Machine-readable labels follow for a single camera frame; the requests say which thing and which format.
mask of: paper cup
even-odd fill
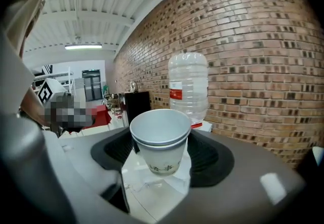
[[[156,109],[134,118],[130,131],[151,172],[167,176],[179,168],[190,127],[186,114]]]

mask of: fluorescent light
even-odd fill
[[[73,49],[101,49],[102,45],[97,44],[89,44],[89,45],[67,45],[65,46],[66,50],[73,50]]]

